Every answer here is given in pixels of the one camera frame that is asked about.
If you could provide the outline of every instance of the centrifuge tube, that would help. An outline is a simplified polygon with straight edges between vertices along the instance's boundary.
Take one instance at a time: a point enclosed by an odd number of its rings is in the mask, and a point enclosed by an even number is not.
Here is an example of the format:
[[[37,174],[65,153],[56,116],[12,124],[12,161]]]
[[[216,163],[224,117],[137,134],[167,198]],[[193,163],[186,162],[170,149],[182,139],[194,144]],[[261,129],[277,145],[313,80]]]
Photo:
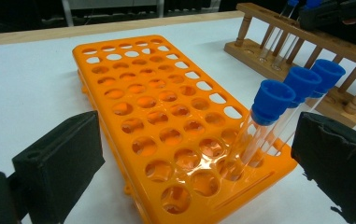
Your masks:
[[[242,175],[250,158],[294,98],[294,90],[286,84],[275,80],[262,82],[249,114],[221,167],[224,178],[237,180]]]
[[[301,104],[297,109],[297,112],[311,112],[320,103],[325,94],[337,83],[337,81],[346,74],[346,70],[341,67],[338,63],[332,61],[318,59],[315,61],[314,65],[310,69],[321,77],[320,84],[315,88],[315,90],[308,96],[308,100],[315,101],[314,105],[308,108],[306,104]],[[280,148],[289,142],[289,140],[294,136],[295,127],[299,113],[296,113],[297,118],[294,119],[294,123],[290,125],[294,127],[293,130],[284,130],[283,135],[280,138]]]
[[[283,10],[279,14],[279,16],[280,17],[290,18],[292,16],[292,13],[294,12],[294,9],[296,8],[298,3],[299,3],[298,0],[289,0],[285,4],[285,7],[283,8]],[[262,49],[262,52],[259,55],[260,62],[264,63],[264,62],[267,61],[266,58],[268,56],[268,53],[270,52],[271,49],[273,49],[275,47],[275,45],[277,44],[281,34],[282,34],[282,30],[280,30],[280,29],[276,30],[275,27],[272,28],[272,30],[270,32],[270,35],[267,37],[267,39],[265,41],[265,44],[264,44],[263,49]]]
[[[278,154],[278,149],[274,150],[273,152],[269,152],[269,150],[273,148],[273,145],[278,138],[280,138],[281,141],[288,140],[286,138],[289,138],[290,135],[287,135],[285,138],[283,138],[284,135],[281,135],[282,133],[294,132],[295,126],[288,126],[288,124],[290,124],[290,121],[293,119],[296,112],[298,112],[297,109],[299,108],[299,105],[306,100],[306,98],[315,90],[318,85],[320,85],[321,77],[309,69],[303,67],[292,67],[283,83],[294,90],[296,97],[288,105],[285,113],[279,117],[279,120],[276,122],[271,132],[266,136],[265,141],[261,146],[261,150],[259,151],[261,156],[253,158],[253,160],[250,162],[253,166],[256,166],[257,163],[263,159],[263,156],[266,153],[271,153],[274,155]]]

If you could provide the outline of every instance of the clear plastic test tube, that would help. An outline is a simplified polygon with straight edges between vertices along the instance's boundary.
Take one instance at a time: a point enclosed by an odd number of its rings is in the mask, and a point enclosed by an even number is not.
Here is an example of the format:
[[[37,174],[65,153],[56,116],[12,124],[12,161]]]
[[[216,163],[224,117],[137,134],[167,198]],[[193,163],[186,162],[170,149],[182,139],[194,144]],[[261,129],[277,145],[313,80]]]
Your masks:
[[[280,17],[287,17],[290,18],[292,16],[292,13],[294,12],[297,4],[299,3],[298,0],[289,0],[286,4],[285,7],[283,8],[282,12],[279,14]],[[278,33],[277,35],[273,38],[273,42],[269,42],[271,39],[271,36],[273,36],[273,33],[276,32],[276,28],[273,27],[271,30],[270,35],[267,37],[265,44],[263,46],[262,52],[259,55],[259,61],[264,63],[267,61],[267,56],[268,53],[270,52],[271,49],[273,49],[275,47],[275,45],[277,44],[281,34],[282,34],[282,30],[278,29]]]
[[[306,100],[306,98],[315,90],[318,85],[320,85],[321,81],[321,77],[309,69],[303,67],[291,68],[283,83],[294,90],[296,97],[289,104],[285,113],[279,117],[279,120],[276,122],[274,128],[265,138],[265,141],[260,148],[261,156],[254,158],[251,161],[253,166],[256,166],[257,163],[263,159],[265,153],[268,153],[268,151],[273,147],[279,136],[284,131],[286,132],[286,129],[288,128],[287,125],[293,118],[293,115],[296,113],[299,105]]]
[[[304,6],[303,10],[318,7],[321,2],[322,2],[322,0],[307,0],[306,5]],[[288,44],[288,40],[289,40],[290,36],[291,36],[291,34],[288,34],[288,36],[286,37],[285,41],[282,44],[281,51],[280,51],[281,53],[279,55],[277,55],[276,59],[271,64],[271,67],[274,68],[275,70],[278,70],[278,71],[281,70],[280,66],[282,65],[283,61],[291,54],[292,49],[298,40],[298,37],[296,36],[294,38],[294,40],[291,42],[291,44],[289,46],[286,46]]]
[[[262,82],[249,114],[221,167],[224,178],[237,180],[242,175],[251,157],[294,98],[294,90],[286,84],[270,79]]]
[[[315,101],[314,105],[308,108],[308,105],[301,104],[295,113],[295,118],[291,119],[289,127],[290,130],[284,130],[280,138],[280,144],[277,149],[282,148],[294,136],[297,119],[302,111],[311,112],[320,103],[324,95],[337,83],[337,81],[346,74],[346,70],[338,63],[332,61],[318,59],[310,69],[321,77],[321,83],[308,96],[309,100]]]

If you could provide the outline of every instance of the white table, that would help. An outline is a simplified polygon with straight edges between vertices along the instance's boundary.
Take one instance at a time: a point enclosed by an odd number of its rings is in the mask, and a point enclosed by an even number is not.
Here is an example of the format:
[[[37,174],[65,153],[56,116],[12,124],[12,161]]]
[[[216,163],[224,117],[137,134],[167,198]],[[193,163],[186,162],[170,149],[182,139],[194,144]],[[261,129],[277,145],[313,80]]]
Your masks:
[[[163,35],[245,107],[264,78],[223,51],[236,38],[241,18],[184,23],[98,35],[0,45],[0,171],[13,173],[11,159],[59,123],[92,110],[80,92],[71,50],[83,43],[139,35]],[[249,37],[260,41],[265,24],[253,20]],[[305,46],[297,63],[311,51]],[[320,57],[329,57],[323,52]],[[349,62],[342,65],[351,69]],[[105,137],[106,163],[96,173],[65,223],[141,223]],[[334,203],[307,181],[297,166],[289,175],[222,223],[345,223],[330,210]],[[31,223],[28,217],[23,223]]]

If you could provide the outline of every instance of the wooden rack base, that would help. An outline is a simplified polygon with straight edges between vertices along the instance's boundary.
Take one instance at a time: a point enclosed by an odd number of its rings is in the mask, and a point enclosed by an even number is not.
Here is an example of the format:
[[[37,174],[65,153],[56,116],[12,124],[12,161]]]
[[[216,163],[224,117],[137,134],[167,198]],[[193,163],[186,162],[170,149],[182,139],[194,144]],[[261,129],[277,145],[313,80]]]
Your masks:
[[[242,21],[238,38],[235,42],[226,43],[224,50],[264,77],[282,81],[288,74],[290,68],[295,66],[292,61],[304,41],[309,41],[316,45],[314,52],[306,62],[305,67],[307,68],[312,66],[322,49],[330,50],[336,54],[335,58],[331,59],[331,61],[339,63],[343,58],[346,58],[356,63],[356,46],[353,46],[348,42],[320,31],[308,32],[301,30],[297,27],[295,21],[287,18],[281,19],[278,17],[277,13],[251,3],[238,4],[237,9],[245,12],[245,17]],[[270,50],[270,53],[267,56],[267,61],[261,62],[259,60],[259,55],[263,46],[245,38],[252,17],[256,17],[259,20],[269,23],[270,26],[277,27],[284,32],[289,32],[290,34],[299,37],[295,49],[287,60],[284,60],[280,66],[280,70],[276,70],[271,66],[276,55],[278,55],[278,52]],[[355,78],[356,68],[340,88],[334,87],[327,93],[316,109],[326,117],[338,120],[349,127],[354,127],[356,125],[356,104],[354,106],[354,111],[351,109],[352,106],[347,108],[347,105],[352,105],[352,102],[356,103],[356,95],[351,95],[346,92],[346,90]]]

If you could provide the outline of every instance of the test tube rack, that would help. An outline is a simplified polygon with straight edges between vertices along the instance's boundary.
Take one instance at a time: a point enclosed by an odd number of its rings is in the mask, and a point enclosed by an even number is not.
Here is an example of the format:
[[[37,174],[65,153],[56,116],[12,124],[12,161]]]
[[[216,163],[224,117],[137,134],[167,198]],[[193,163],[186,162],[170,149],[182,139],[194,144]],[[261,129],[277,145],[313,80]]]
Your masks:
[[[335,57],[331,59],[331,61],[335,63],[340,63],[343,59],[356,63],[356,45],[318,30],[312,32],[302,30],[297,21],[280,17],[277,13],[252,3],[238,4],[236,8],[245,13],[244,19],[241,23],[236,41],[226,43],[224,50],[264,77],[282,81],[288,74],[290,68],[295,66],[293,60],[305,41],[313,43],[316,46],[306,61],[306,64],[304,65],[305,68],[310,68],[312,66],[323,49],[335,53]],[[269,24],[268,29],[264,34],[263,41],[260,44],[245,38],[252,18],[259,19]],[[261,62],[259,60],[259,55],[274,27],[282,30],[282,35],[280,36],[274,51],[271,50],[271,55],[268,56],[267,61]],[[282,63],[280,70],[276,70],[271,65],[281,51],[283,42],[288,34],[297,36],[298,40],[290,55]],[[356,95],[348,93],[347,89],[355,79],[356,67],[339,88],[333,87],[329,90],[316,109],[326,117],[338,120],[349,127],[354,127],[356,125]],[[310,101],[307,101],[306,103],[308,105],[313,104],[313,102]]]
[[[297,165],[284,146],[224,179],[249,111],[162,36],[84,44],[73,55],[144,223],[218,222]]]

